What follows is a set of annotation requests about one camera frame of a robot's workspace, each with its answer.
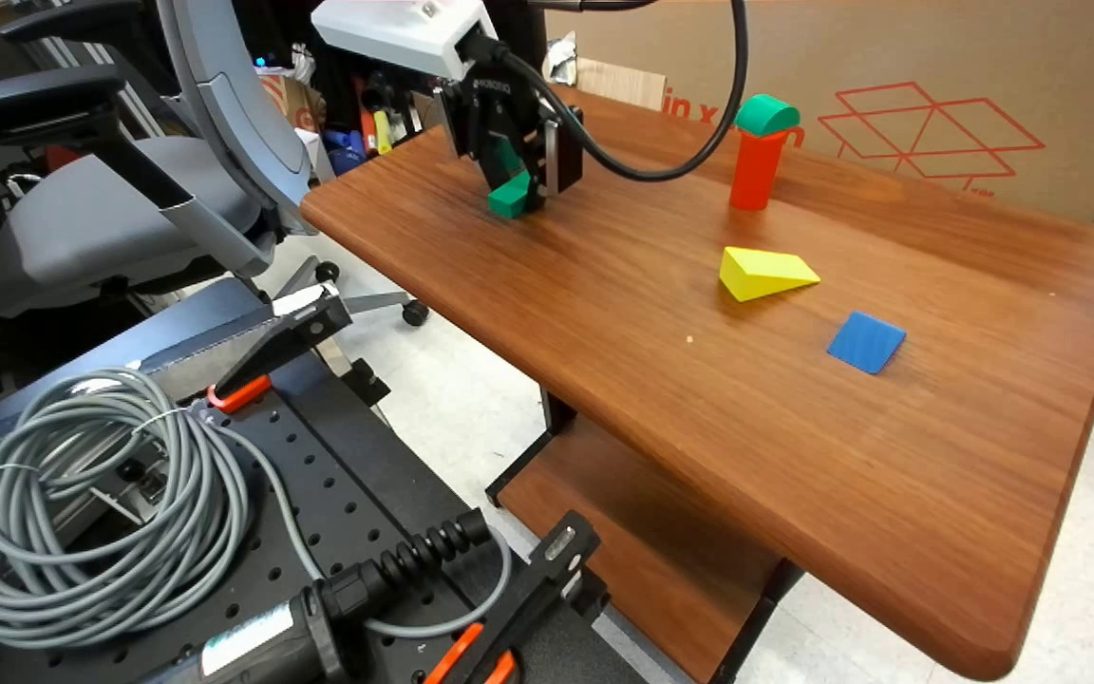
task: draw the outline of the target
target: white device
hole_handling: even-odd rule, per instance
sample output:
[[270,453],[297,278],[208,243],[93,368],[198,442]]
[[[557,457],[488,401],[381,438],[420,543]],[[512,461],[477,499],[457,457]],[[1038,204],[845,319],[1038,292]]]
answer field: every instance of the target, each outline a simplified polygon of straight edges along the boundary
[[483,0],[321,0],[310,24],[334,49],[439,81],[465,81],[472,61],[458,57],[465,29],[498,39]]

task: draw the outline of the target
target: yellow triangle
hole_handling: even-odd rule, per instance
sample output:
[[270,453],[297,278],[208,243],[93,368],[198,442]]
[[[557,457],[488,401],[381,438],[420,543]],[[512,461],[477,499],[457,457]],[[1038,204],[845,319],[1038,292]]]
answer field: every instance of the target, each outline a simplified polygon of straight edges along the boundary
[[819,282],[819,273],[812,273],[803,257],[787,249],[726,246],[722,253],[722,285],[736,300],[759,300],[772,292],[803,290],[812,282]]

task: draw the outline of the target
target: red cylinder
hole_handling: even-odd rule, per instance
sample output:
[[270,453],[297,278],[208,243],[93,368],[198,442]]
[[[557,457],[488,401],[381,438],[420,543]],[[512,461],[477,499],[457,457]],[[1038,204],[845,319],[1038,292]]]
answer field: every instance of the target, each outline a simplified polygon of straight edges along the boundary
[[776,187],[787,138],[790,138],[787,128],[772,138],[740,133],[730,204],[763,210],[772,201],[772,187]]

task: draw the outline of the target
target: gray floor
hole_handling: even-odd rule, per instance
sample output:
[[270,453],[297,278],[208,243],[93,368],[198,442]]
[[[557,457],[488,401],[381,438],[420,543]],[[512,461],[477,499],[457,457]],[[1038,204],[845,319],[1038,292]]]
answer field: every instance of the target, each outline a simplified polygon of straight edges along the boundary
[[[270,282],[282,282],[302,253],[343,263],[345,292],[386,290],[381,273],[339,249],[330,240],[284,243]],[[420,329],[411,329],[398,323],[398,313],[370,313],[321,344],[321,353],[330,362],[370,362],[370,368],[396,389],[389,399],[383,399],[396,434],[465,501],[483,501],[483,487],[541,428],[534,385],[439,315]],[[867,610],[803,576],[776,610],[740,669],[740,679],[942,684],[962,675],[947,671],[902,638],[877,626]],[[1045,576],[1025,655],[1006,679],[1094,684],[1094,438],[1087,443],[1078,489]]]

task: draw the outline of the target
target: blue block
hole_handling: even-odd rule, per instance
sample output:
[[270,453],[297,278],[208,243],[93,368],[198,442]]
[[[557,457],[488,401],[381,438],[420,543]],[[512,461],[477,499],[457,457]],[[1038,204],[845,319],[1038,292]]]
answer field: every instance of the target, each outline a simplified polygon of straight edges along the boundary
[[873,319],[867,313],[850,313],[834,342],[826,342],[826,353],[877,377],[897,357],[901,342],[902,342],[901,328]]

